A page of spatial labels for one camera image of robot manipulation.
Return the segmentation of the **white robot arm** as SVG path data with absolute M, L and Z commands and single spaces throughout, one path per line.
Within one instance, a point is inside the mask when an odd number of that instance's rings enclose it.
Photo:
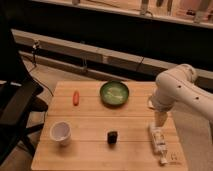
M 177 65 L 161 72 L 155 80 L 156 90 L 149 102 L 155 110 L 155 125 L 162 127 L 167 120 L 167 112 L 179 101 L 196 110 L 213 124 L 213 94 L 197 87 L 196 70 L 188 64 Z

